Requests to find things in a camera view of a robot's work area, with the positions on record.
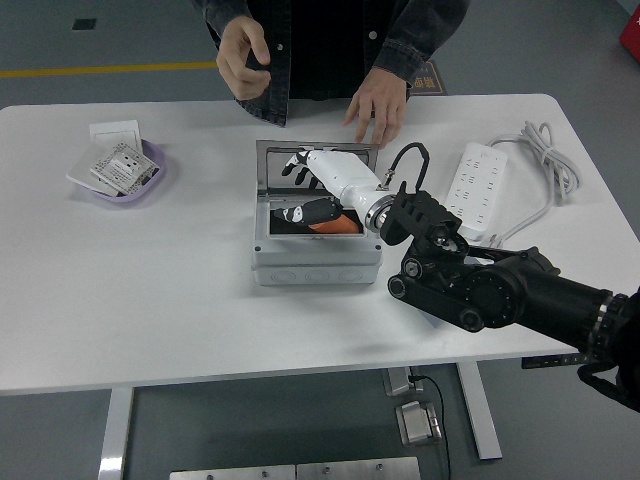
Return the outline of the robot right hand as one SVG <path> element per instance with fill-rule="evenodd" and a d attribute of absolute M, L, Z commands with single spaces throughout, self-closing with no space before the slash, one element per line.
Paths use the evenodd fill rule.
<path fill-rule="evenodd" d="M 356 212 L 363 226 L 373 232 L 381 228 L 380 216 L 393 203 L 394 197 L 381 190 L 378 177 L 353 153 L 309 150 L 296 153 L 282 170 L 287 176 L 301 166 L 295 184 L 300 185 L 310 173 L 333 196 L 301 205 L 278 208 L 274 216 L 291 224 L 319 225 L 337 220 L 344 208 Z"/>

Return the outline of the person's right hand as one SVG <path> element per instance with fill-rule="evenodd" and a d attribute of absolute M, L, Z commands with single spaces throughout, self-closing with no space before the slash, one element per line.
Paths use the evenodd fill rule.
<path fill-rule="evenodd" d="M 216 58 L 219 73 L 238 100 L 260 97 L 271 82 L 271 63 L 262 26 L 247 16 L 225 27 Z"/>

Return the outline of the person's left hand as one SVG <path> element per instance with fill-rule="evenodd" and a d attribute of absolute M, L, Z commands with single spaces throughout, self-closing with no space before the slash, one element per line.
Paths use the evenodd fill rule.
<path fill-rule="evenodd" d="M 362 143 L 369 127 L 373 126 L 370 143 L 385 148 L 398 137 L 406 107 L 406 82 L 391 72 L 373 67 L 352 97 L 343 125 L 356 123 L 356 143 Z"/>

